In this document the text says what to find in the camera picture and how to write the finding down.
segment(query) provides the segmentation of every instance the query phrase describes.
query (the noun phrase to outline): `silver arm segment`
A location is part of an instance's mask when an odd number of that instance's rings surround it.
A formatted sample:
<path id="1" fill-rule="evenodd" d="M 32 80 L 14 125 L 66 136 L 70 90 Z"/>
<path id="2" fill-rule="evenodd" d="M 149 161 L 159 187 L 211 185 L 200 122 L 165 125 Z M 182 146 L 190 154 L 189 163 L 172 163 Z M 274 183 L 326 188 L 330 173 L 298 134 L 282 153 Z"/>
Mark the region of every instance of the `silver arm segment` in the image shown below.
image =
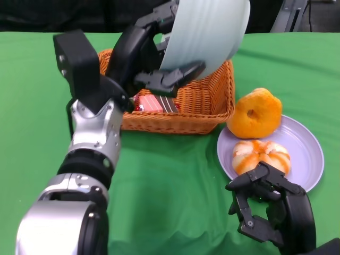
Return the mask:
<path id="1" fill-rule="evenodd" d="M 123 114 L 114 102 L 109 100 L 94 115 L 76 101 L 72 118 L 75 132 L 67 156 L 89 150 L 105 156 L 101 162 L 104 166 L 115 167 L 121 148 Z M 98 254 L 106 254 L 108 202 L 107 187 L 92 176 L 77 172 L 54 176 L 22 219 L 15 254 L 83 255 L 84 250 L 96 249 L 101 251 Z M 96 241 L 90 244 L 86 241 L 89 238 Z"/>

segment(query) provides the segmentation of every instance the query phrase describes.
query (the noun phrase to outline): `table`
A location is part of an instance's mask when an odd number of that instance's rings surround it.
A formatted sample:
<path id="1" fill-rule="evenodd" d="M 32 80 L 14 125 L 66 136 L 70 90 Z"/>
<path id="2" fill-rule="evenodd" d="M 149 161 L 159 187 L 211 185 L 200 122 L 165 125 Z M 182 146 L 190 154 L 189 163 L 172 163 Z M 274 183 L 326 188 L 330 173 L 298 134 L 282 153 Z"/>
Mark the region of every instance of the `table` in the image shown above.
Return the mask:
<path id="1" fill-rule="evenodd" d="M 97 51 L 119 35 L 88 34 Z M 283 113 L 319 140 L 325 171 L 309 193 L 321 245 L 339 237 L 340 34 L 246 35 L 233 58 L 236 97 L 268 88 Z M 13 254 L 19 222 L 56 174 L 70 143 L 51 34 L 0 33 L 0 248 Z M 237 232 L 216 155 L 218 134 L 124 132 L 109 191 L 109 254 L 279 254 Z M 265 216 L 265 205 L 250 203 Z"/>

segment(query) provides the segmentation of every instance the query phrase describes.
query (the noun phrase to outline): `white plate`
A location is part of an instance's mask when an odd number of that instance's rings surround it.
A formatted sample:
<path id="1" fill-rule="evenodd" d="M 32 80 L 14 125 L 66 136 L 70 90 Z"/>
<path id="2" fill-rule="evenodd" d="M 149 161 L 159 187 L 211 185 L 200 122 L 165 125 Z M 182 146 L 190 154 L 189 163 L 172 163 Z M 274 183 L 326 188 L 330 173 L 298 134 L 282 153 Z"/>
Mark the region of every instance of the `white plate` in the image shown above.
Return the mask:
<path id="1" fill-rule="evenodd" d="M 218 137 L 218 159 L 231 180 L 237 177 L 232 167 L 232 152 L 235 144 L 241 140 L 227 127 Z M 277 142 L 288 150 L 292 169 L 286 178 L 290 182 L 302 186 L 307 192 L 319 182 L 324 171 L 324 154 L 318 140 L 301 123 L 282 115 L 280 127 L 271 136 L 259 140 Z"/>
<path id="2" fill-rule="evenodd" d="M 181 0 L 160 68 L 204 61 L 197 79 L 212 74 L 236 53 L 249 14 L 249 0 Z"/>

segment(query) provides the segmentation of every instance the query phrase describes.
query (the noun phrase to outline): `wicker basket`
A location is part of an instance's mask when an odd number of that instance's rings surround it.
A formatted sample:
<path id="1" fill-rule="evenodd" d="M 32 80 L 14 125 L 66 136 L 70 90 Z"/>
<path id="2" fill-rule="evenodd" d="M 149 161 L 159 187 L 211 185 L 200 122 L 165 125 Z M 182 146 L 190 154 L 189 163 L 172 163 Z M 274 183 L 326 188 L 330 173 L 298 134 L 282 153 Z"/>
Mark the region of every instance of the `wicker basket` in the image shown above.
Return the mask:
<path id="1" fill-rule="evenodd" d="M 111 52 L 111 49 L 107 49 L 99 53 L 101 74 L 106 71 Z M 178 91 L 174 101 L 180 105 L 180 113 L 126 113 L 122 129 L 207 134 L 234 113 L 234 88 L 233 65 L 231 61 L 226 61 L 215 73 L 193 81 Z M 150 94 L 148 90 L 140 92 L 140 95 L 147 94 Z"/>

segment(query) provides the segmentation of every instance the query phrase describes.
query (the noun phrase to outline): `green table cover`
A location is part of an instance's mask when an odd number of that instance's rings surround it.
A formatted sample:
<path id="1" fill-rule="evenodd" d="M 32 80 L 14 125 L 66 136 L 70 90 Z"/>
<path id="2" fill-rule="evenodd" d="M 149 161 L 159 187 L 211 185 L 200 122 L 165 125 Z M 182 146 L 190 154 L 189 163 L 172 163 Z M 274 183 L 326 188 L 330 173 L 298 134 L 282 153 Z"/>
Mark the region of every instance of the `green table cover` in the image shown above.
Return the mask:
<path id="1" fill-rule="evenodd" d="M 118 34 L 88 34 L 97 51 Z M 325 171 L 309 192 L 321 245 L 339 237 L 340 34 L 246 35 L 233 58 L 236 97 L 269 89 L 283 113 L 319 140 Z M 70 143 L 52 34 L 0 33 L 0 254 L 14 253 L 25 212 L 53 177 Z M 109 191 L 109 254 L 278 254 L 237 232 L 229 182 L 216 154 L 219 132 L 162 135 L 123 132 Z M 265 205 L 250 202 L 265 216 Z"/>

